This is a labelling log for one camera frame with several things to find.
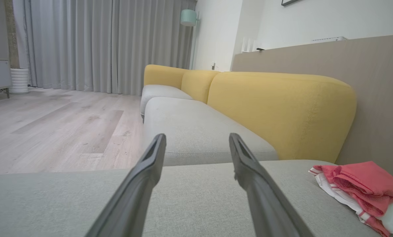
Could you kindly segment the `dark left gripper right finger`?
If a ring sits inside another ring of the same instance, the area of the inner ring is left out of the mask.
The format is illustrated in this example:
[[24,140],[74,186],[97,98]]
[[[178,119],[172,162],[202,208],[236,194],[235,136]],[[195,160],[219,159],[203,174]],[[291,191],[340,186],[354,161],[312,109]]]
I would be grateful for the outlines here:
[[237,133],[229,147],[235,180],[247,193],[257,237],[312,237],[313,233],[282,190]]

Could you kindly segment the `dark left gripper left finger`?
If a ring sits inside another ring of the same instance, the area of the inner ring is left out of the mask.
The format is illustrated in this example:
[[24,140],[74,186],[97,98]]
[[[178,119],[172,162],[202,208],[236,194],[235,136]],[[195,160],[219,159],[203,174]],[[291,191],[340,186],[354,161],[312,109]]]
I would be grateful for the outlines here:
[[165,151],[166,135],[157,134],[89,228],[87,237],[142,236],[151,194],[161,177]]

